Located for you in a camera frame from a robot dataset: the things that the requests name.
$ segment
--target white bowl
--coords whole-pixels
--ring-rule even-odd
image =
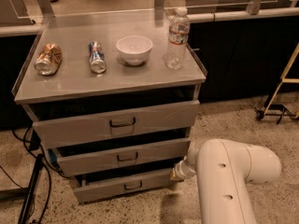
[[[150,56],[152,42],[141,35],[129,35],[120,39],[116,47],[126,62],[130,65],[139,65]]]

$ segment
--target silver can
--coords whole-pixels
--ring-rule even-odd
[[[99,42],[93,41],[89,44],[90,66],[94,73],[103,73],[106,71],[106,62],[102,46]]]
[[[59,69],[63,60],[61,48],[55,43],[49,43],[43,47],[35,62],[35,69],[43,76],[53,75]]]

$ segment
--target black drawer handle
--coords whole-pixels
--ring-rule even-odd
[[[138,159],[138,152],[135,153],[134,157],[127,158],[127,159],[121,159],[120,155],[118,155],[118,161],[135,161],[136,159]]]
[[[135,125],[136,123],[136,118],[133,117],[133,120],[131,122],[127,122],[127,123],[122,123],[122,124],[113,124],[113,121],[110,121],[110,127],[112,128],[120,128],[120,127],[126,127],[126,126],[132,126]]]
[[[142,188],[142,181],[140,180],[139,184],[134,186],[134,187],[127,187],[126,184],[124,184],[124,189],[125,190],[136,190],[136,189],[141,189]]]

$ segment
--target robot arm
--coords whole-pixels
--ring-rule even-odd
[[[212,139],[199,150],[191,148],[173,176],[197,174],[203,224],[256,224],[246,182],[273,182],[280,173],[279,158],[270,149]]]

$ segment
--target black wheel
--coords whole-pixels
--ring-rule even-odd
[[[264,117],[264,112],[261,109],[257,110],[256,111],[256,119],[261,120],[261,119],[263,119],[263,117]]]

